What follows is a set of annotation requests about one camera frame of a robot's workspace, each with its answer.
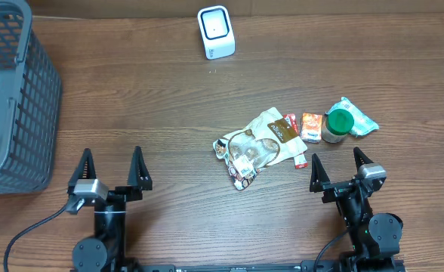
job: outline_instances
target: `red and white package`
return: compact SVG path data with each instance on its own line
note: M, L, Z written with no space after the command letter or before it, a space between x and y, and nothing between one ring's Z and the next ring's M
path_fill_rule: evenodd
M289 125L291 125L291 127L296 131L296 133L299 134L298 122L296 122L296 115L293 113L289 113L284 115L284 119ZM296 169L301 169L308 166L304 153L301 153L294 157L294 166Z

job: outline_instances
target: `teal plastic wrapper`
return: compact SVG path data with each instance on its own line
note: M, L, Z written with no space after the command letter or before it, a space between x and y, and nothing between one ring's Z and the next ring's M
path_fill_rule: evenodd
M342 97L341 102L337 102L333 107L331 107L331 109L329 109L328 112L326 112L326 114L329 114L333 110L337 109L347 110L351 113L351 115L353 115L355 124L350 131L353 136L365 136L376 129L380 129L380 126L375 121L367 117L346 97Z

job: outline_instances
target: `wooden tabletop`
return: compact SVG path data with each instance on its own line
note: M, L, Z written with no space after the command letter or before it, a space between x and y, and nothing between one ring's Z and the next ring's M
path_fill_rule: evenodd
M128 256L142 264L254 264L314 259L344 229L291 159L245 191L212 142L262 111L324 113L348 97L380 125L365 138L308 144L329 177L356 173L360 147L388 173L374 213L404 221L408 271L444 270L444 14L234 17L236 53L208 61L195 18L38 21L63 79L54 177L41 193L0 196L0 271L8 241L57 211L84 148L110 187L140 145L153 191L128 205ZM12 271L68 271L93 210L22 237ZM350 249L348 239L325 258Z

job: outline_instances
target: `plastic jar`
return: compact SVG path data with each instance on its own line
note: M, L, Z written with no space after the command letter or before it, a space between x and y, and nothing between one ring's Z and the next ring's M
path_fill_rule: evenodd
M347 110L333 110L321 127L321 137L329 143L337 143L346 137L355 124L351 113Z

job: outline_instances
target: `snack wrapper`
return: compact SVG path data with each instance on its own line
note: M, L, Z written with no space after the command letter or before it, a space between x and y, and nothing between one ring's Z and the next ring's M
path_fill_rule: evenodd
M265 168L307 150L298 133L273 107L245 128L213 143L215 155L224 159L237 190L244 190Z
M284 119L291 127L299 134L298 122L296 122L296 115L293 113L289 113L284 115ZM296 169L301 169L307 167L308 163L306 161L306 157L304 153L301 153L294 157L294 166Z
M301 117L301 139L310 143L321 141L322 116L313 113L303 113Z
M367 117L346 97L342 97L341 102L337 102L326 114L329 114L336 109L347 110L353 115L355 124L350 131L353 136L365 136L376 129L380 129L380 126L376 122Z

